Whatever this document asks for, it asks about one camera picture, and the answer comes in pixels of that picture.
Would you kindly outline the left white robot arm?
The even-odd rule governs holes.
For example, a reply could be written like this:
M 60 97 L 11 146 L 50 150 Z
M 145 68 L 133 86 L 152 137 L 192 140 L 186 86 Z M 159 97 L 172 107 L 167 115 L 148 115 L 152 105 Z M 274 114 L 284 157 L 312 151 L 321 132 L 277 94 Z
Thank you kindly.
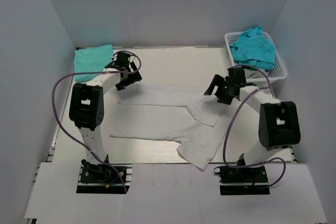
M 79 130 L 85 146 L 86 162 L 95 165 L 93 176 L 101 182 L 110 178 L 109 157 L 104 149 L 100 125 L 104 119 L 104 95 L 112 88 L 121 91 L 142 80 L 139 67 L 131 60 L 138 56 L 121 50 L 92 80 L 72 87 L 69 118 Z

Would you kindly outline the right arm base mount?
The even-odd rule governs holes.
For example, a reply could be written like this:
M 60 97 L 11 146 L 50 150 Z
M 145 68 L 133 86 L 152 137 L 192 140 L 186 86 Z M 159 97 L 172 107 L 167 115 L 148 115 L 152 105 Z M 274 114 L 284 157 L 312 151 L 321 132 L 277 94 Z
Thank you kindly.
M 219 188 L 222 196 L 270 194 L 264 165 L 242 169 L 217 166 L 213 172 L 219 176 Z

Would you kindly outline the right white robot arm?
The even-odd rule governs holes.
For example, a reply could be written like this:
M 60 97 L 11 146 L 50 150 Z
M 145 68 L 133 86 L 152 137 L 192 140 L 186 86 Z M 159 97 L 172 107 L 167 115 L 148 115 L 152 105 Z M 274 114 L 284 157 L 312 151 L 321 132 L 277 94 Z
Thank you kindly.
M 296 145 L 301 140 L 297 107 L 292 101 L 281 101 L 264 93 L 264 88 L 247 82 L 246 65 L 228 68 L 228 76 L 214 75 L 205 95 L 214 94 L 217 102 L 230 105 L 234 99 L 240 101 L 236 113 L 228 125 L 231 130 L 243 105 L 248 105 L 259 114 L 258 141 L 243 153 L 234 167 L 238 177 L 247 182 L 256 175 L 255 167 L 277 159 L 282 149 Z

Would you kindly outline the white t shirt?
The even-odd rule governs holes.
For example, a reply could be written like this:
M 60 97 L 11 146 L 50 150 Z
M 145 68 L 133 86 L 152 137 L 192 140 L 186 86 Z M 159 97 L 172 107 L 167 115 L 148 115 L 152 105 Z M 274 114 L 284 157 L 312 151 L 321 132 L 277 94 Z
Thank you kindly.
M 200 170 L 226 133 L 227 107 L 200 88 L 134 84 L 118 92 L 110 136 L 178 142 L 178 154 Z

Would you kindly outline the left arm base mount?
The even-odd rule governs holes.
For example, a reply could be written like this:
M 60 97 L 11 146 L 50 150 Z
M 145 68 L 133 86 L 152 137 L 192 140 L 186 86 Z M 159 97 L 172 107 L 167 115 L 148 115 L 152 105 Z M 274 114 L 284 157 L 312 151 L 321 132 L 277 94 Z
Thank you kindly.
M 124 195 L 131 185 L 132 166 L 91 164 L 83 159 L 77 183 L 77 194 Z

